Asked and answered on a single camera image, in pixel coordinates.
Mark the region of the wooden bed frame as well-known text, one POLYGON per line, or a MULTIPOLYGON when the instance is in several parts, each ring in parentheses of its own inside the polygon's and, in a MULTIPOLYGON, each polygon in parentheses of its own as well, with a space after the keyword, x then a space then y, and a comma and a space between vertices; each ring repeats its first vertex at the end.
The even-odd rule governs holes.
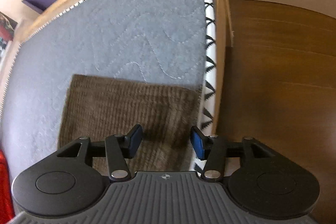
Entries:
MULTIPOLYGON (((9 78, 20 47, 52 21, 66 14, 84 1, 86 0, 57 0, 36 21, 23 29, 23 33, 17 37, 17 41, 8 50, 5 63, 1 69, 2 103, 5 102, 9 78)), ((206 3, 214 1, 214 4, 206 9, 206 13, 210 15, 210 18, 207 19, 207 22, 210 24, 207 31, 207 35, 210 37, 207 54, 215 62, 215 67, 209 73, 206 73, 205 86, 201 97, 201 111, 207 110, 212 117, 208 118, 203 113, 200 113, 198 127, 201 128, 205 135, 215 135, 219 121, 226 48, 232 47, 233 35, 228 0, 205 1, 206 3)))

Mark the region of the brown corduroy pants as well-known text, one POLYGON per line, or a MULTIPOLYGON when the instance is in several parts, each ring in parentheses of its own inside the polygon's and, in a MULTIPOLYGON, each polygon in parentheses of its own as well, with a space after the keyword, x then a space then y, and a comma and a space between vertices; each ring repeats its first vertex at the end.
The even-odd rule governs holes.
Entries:
POLYGON ((127 160, 138 170, 189 170, 190 128, 197 122, 198 92, 176 85, 147 84, 107 77, 73 75, 62 113, 58 147, 80 136, 101 141, 126 135, 140 124, 142 142, 127 160))

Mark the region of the grey quilted mattress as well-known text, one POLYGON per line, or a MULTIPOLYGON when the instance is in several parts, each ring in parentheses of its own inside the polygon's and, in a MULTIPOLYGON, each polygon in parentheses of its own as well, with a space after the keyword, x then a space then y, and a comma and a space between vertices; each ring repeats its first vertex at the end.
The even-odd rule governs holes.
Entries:
POLYGON ((11 177, 56 150, 74 74, 198 91, 197 124, 213 130, 214 0, 78 0, 21 42, 5 78, 1 146, 11 177))

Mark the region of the red folded blanket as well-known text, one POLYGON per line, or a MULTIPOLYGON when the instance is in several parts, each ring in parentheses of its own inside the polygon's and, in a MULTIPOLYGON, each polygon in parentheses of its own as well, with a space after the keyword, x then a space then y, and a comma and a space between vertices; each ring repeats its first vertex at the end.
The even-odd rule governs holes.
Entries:
POLYGON ((15 217, 10 190, 9 170, 5 155, 0 154, 0 222, 8 223, 15 217))

